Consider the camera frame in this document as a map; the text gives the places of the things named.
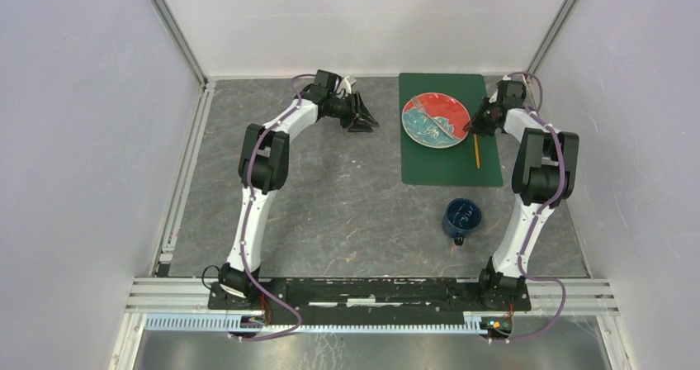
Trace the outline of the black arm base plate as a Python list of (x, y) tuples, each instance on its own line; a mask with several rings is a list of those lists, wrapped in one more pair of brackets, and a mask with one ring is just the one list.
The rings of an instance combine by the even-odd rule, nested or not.
[(513, 295), (456, 278), (296, 278), (261, 281), (250, 298), (210, 286), (208, 308), (263, 310), (270, 326), (422, 326), (459, 325), (466, 312), (530, 311), (526, 286)]

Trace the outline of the red teal floral plate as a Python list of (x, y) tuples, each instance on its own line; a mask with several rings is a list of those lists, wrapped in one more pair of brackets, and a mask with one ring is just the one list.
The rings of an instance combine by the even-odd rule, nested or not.
[(448, 149), (463, 142), (471, 121), (467, 108), (444, 93), (425, 92), (411, 97), (402, 107), (404, 133), (416, 144), (430, 149)]

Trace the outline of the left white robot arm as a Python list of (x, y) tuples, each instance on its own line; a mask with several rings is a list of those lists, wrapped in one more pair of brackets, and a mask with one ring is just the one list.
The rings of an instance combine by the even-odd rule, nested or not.
[(380, 125), (356, 90), (354, 77), (320, 69), (311, 78), (290, 106), (262, 125), (249, 125), (244, 134), (238, 167), (241, 213), (218, 275), (221, 290), (240, 310), (258, 303), (262, 239), (272, 201), (288, 178), (292, 141), (324, 117), (338, 120), (351, 133), (371, 133)]

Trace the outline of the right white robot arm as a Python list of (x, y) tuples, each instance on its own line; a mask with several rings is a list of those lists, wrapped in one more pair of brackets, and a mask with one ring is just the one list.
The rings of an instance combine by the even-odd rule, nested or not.
[(476, 297), (488, 311), (526, 305), (529, 259), (548, 218), (575, 188), (577, 134), (559, 130), (526, 105), (526, 73), (504, 76), (464, 129), (478, 136), (497, 131), (519, 143), (511, 188), (515, 202), (504, 238), (479, 276)]

